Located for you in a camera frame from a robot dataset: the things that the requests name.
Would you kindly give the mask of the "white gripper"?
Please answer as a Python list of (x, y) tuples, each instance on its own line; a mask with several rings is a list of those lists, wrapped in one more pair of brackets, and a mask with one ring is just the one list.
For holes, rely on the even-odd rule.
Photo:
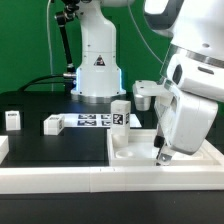
[(160, 148), (157, 166), (167, 166), (173, 151), (194, 154), (202, 145), (216, 117), (216, 102), (182, 91), (170, 98), (156, 97), (154, 108), (158, 125), (154, 146)]

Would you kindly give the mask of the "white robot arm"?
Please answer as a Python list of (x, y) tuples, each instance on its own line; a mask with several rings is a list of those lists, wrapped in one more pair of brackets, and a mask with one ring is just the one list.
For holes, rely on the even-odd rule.
[[(65, 19), (77, 17), (82, 32), (82, 63), (77, 69), (68, 66), (76, 81), (71, 93), (88, 102), (124, 94), (116, 28), (101, 9), (135, 0), (63, 1)], [(168, 164), (176, 152), (198, 151), (224, 102), (224, 0), (145, 0), (143, 13), (152, 31), (171, 39), (161, 79), (133, 85), (138, 109), (155, 101), (157, 161)]]

